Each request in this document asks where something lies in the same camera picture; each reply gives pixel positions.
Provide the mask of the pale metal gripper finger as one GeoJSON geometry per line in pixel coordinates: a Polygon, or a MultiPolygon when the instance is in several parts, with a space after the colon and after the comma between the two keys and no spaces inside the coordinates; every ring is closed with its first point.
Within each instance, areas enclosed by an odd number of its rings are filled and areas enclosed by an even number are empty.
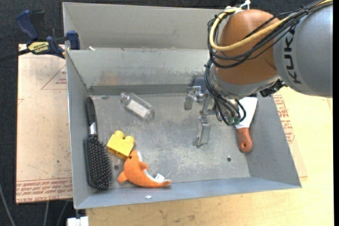
{"type": "Polygon", "coordinates": [[[192,145],[201,148],[209,141],[209,135],[211,130],[211,124],[206,117],[199,117],[199,125],[197,135],[192,142],[192,145]]]}
{"type": "Polygon", "coordinates": [[[186,111],[192,110],[193,103],[196,101],[196,95],[193,93],[187,93],[184,101],[184,109],[186,111]]]}

